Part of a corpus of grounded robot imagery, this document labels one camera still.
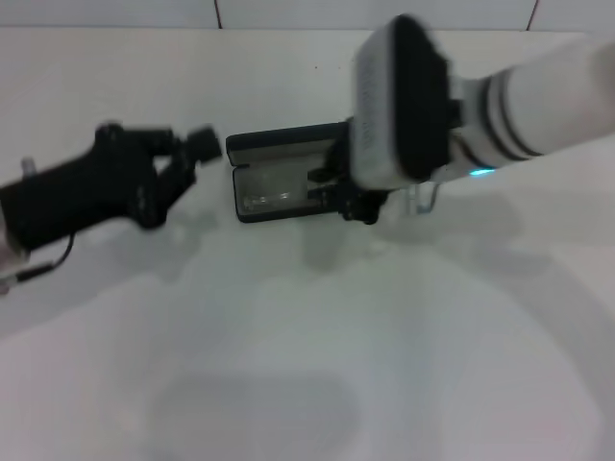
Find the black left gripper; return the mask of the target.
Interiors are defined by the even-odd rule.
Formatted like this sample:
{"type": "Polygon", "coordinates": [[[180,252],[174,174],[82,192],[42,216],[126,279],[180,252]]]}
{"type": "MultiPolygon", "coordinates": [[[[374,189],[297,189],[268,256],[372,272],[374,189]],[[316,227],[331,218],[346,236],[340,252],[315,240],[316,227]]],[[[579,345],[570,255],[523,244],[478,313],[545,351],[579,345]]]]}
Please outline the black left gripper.
{"type": "Polygon", "coordinates": [[[115,218],[156,229],[195,183],[196,164],[221,157],[212,125],[185,137],[103,125],[86,153],[2,187],[6,227],[27,251],[115,218]]]}

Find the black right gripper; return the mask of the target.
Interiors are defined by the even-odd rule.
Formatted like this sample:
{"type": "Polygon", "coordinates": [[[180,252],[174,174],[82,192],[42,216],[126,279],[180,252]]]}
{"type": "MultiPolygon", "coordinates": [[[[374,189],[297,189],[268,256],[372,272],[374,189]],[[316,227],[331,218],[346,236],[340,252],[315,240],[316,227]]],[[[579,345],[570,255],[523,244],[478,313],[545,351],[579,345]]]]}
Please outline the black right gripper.
{"type": "Polygon", "coordinates": [[[345,221],[374,225],[390,192],[365,189],[352,178],[352,122],[349,118],[343,123],[341,135],[327,154],[326,166],[307,173],[307,180],[319,186],[310,189],[307,198],[318,209],[335,209],[345,221]]]}

